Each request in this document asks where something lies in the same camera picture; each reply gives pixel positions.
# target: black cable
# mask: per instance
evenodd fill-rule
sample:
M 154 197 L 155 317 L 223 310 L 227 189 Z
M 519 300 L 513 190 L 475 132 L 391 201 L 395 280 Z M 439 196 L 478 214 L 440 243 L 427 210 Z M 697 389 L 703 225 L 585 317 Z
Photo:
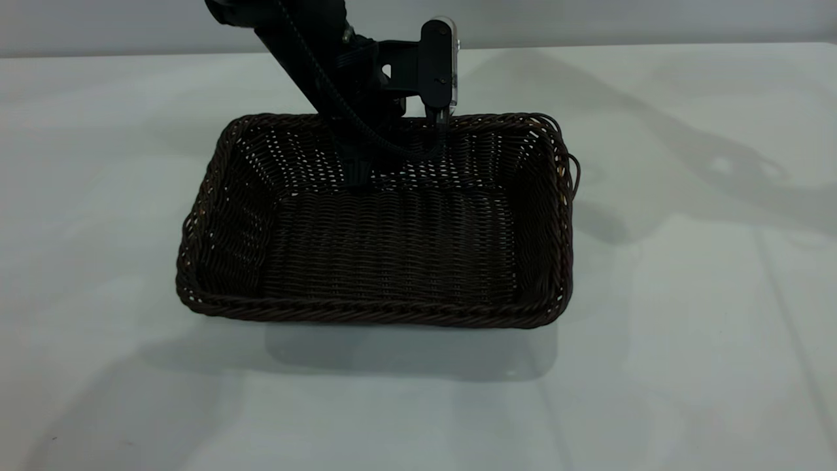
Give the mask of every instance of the black cable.
M 276 5 L 279 7 L 280 10 L 280 19 L 285 23 L 285 29 L 290 31 L 291 37 L 293 38 L 294 42 L 296 42 L 296 46 L 300 48 L 300 50 L 304 53 L 306 63 L 308 67 L 311 69 L 311 72 L 314 75 L 317 75 L 320 78 L 320 85 L 322 88 L 325 89 L 326 94 L 343 115 L 366 139 L 371 141 L 373 144 L 378 146 L 379 148 L 393 153 L 400 158 L 404 158 L 406 160 L 418 161 L 418 160 L 430 160 L 433 158 L 437 158 L 442 154 L 445 149 L 445 141 L 446 141 L 446 124 L 438 124 L 437 123 L 437 130 L 438 135 L 436 138 L 436 143 L 434 144 L 433 148 L 430 149 L 427 153 L 414 153 L 410 152 L 409 150 L 402 148 L 392 142 L 389 142 L 385 137 L 378 134 L 374 129 L 372 129 L 368 124 L 366 124 L 362 118 L 360 118 L 357 113 L 352 109 L 352 106 L 349 105 L 348 101 L 343 98 L 343 95 L 334 85 L 334 82 L 331 81 L 331 77 L 328 76 L 325 70 L 323 70 L 322 66 L 320 65 L 320 61 L 316 59 L 314 53 L 311 51 L 311 48 L 308 47 L 308 43 L 306 42 L 305 38 L 302 37 L 302 33 L 300 33 L 299 29 L 296 28 L 294 24 L 293 18 L 288 13 L 288 10 L 285 8 L 285 5 L 282 4 L 281 0 L 275 0 Z

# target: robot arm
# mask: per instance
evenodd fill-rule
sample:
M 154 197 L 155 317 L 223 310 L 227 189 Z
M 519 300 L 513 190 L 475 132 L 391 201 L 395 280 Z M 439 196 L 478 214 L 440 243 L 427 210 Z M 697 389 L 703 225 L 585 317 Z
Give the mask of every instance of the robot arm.
M 344 0 L 205 0 L 216 20 L 252 28 L 326 120 L 349 187 L 372 168 L 392 171 L 404 160 L 435 158 L 456 105 L 458 42 L 452 23 L 431 20 L 421 41 L 376 42 L 355 34 Z M 391 66 L 391 77 L 383 66 Z M 405 98 L 420 96 L 439 130 L 426 154 L 403 149 L 388 133 Z

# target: table surface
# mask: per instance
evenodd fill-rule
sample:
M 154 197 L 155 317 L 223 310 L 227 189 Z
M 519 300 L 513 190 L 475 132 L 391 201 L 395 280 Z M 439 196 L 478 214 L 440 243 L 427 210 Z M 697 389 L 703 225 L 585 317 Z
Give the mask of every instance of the table surface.
M 0 468 L 837 467 L 837 46 L 466 50 L 582 163 L 532 331 L 207 319 L 180 228 L 267 54 L 0 60 Z M 412 110 L 418 110 L 416 102 Z

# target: brown wicker basket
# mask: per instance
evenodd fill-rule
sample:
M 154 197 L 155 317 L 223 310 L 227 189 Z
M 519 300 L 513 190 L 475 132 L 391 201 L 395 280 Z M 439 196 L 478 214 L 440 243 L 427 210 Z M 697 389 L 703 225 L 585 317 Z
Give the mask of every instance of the brown wicker basket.
M 396 136 L 428 148 L 405 120 Z M 578 176 L 540 114 L 452 120 L 445 156 L 341 186 L 317 116 L 244 116 L 218 140 L 183 223 L 177 294 L 254 321 L 534 328 L 573 290 Z

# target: gray background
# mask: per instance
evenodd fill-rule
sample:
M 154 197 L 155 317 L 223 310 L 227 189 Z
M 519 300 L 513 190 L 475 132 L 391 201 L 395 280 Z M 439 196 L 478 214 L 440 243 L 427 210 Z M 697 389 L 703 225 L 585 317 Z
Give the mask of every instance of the gray background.
M 357 31 L 417 39 L 438 14 L 466 48 L 800 41 L 837 36 L 837 0 L 348 0 Z M 262 50 L 201 0 L 3 0 L 0 55 Z

